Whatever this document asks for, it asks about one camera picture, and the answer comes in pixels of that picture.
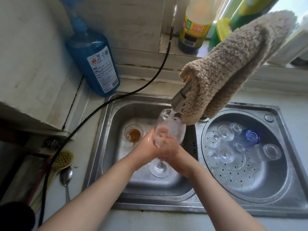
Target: stainless steel sink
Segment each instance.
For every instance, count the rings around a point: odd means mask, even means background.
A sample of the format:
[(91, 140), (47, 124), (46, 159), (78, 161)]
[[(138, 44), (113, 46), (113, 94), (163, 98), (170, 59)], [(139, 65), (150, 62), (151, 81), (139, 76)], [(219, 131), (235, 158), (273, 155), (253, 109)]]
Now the stainless steel sink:
[[(117, 92), (106, 100), (120, 94), (123, 93)], [(134, 148), (124, 137), (126, 126), (139, 124), (146, 134), (154, 127), (160, 111), (170, 108), (171, 98), (135, 94), (107, 105), (98, 126), (83, 190)], [(266, 115), (273, 122), (267, 122)], [(206, 153), (204, 135), (230, 122), (258, 132), (262, 143), (278, 145), (283, 157), (251, 163), (244, 156), (237, 169), (230, 169), (221, 161), (213, 162)], [(212, 120), (188, 126), (182, 146), (252, 215), (308, 217), (307, 176), (278, 107), (230, 103)], [(205, 213), (186, 178), (174, 170), (167, 178), (157, 178), (148, 167), (149, 164), (133, 174), (114, 208)]]

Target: yellow bottle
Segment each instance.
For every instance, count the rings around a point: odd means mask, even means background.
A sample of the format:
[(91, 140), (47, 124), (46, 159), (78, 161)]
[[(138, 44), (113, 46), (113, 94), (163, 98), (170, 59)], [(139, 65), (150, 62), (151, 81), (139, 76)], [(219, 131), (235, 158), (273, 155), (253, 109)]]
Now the yellow bottle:
[(186, 9), (179, 48), (185, 53), (197, 51), (202, 46), (215, 16), (214, 0), (193, 0)]

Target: metal spoon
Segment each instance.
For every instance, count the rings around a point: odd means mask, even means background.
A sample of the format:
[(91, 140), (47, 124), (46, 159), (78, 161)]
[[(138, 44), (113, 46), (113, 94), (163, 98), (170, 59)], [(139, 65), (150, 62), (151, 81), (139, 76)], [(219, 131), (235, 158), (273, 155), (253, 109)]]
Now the metal spoon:
[(65, 186), (65, 190), (66, 190), (66, 203), (71, 201), (70, 194), (68, 192), (68, 183), (72, 179), (72, 176), (73, 176), (73, 170), (72, 170), (72, 168), (70, 166), (61, 170), (60, 180), (61, 180), (62, 184)]

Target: beige towel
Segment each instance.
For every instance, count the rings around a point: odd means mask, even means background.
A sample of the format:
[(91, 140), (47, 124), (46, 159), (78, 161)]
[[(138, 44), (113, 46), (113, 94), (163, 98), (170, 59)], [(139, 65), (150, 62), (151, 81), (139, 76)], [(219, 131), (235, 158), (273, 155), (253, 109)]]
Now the beige towel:
[(192, 79), (186, 95), (183, 123), (213, 118), (256, 69), (282, 45), (295, 27), (291, 11), (263, 15), (235, 30), (202, 59), (187, 63), (180, 77)]

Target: forearm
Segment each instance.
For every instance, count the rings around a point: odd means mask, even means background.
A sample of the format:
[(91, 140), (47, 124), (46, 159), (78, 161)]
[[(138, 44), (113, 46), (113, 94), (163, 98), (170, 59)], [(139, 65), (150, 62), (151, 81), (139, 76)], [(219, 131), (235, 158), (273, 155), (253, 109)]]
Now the forearm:
[(217, 231), (266, 230), (198, 162), (189, 179)]
[(65, 205), (39, 231), (95, 231), (135, 171), (134, 155), (113, 165), (100, 179)]

